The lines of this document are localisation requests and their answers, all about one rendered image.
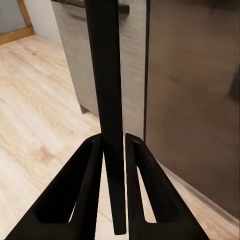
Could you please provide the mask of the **poster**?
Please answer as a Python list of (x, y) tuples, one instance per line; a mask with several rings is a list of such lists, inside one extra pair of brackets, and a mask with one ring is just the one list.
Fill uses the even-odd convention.
[(84, 0), (114, 234), (126, 235), (118, 0)]

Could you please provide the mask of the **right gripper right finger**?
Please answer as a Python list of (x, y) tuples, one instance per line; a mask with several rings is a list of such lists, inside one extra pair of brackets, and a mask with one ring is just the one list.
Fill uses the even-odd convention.
[[(129, 240), (210, 240), (144, 141), (125, 137)], [(139, 168), (156, 223), (145, 220)]]

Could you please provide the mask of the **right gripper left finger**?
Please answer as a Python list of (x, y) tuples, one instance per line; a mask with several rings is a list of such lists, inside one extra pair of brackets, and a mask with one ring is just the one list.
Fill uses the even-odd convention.
[(5, 240), (95, 240), (103, 153), (87, 138)]

